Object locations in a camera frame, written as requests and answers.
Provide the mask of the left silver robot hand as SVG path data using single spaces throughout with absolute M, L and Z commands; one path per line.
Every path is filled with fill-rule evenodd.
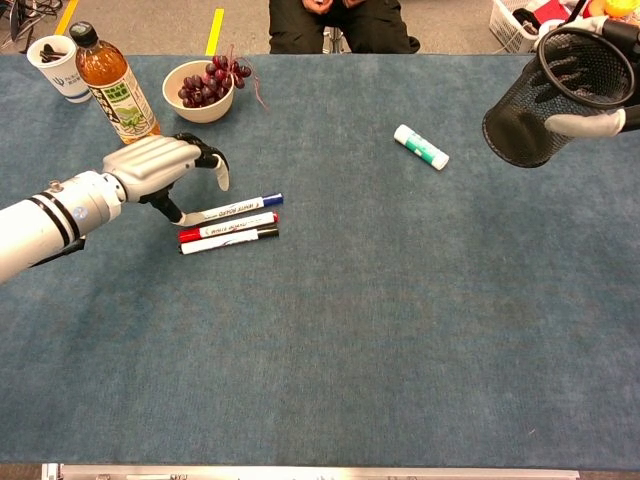
M 225 155 L 188 132 L 151 135 L 103 159 L 103 172 L 119 182 L 127 202 L 150 204 L 179 226 L 204 221 L 202 212 L 187 214 L 169 198 L 174 183 L 197 168 L 212 170 L 219 188 L 229 189 L 230 169 Z

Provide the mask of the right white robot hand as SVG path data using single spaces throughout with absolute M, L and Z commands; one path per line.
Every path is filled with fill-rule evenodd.
M 551 114 L 545 128 L 575 138 L 614 137 L 639 128 L 639 27 L 607 16 L 565 23 L 537 45 L 551 87 L 536 100 L 561 95 L 585 108 Z

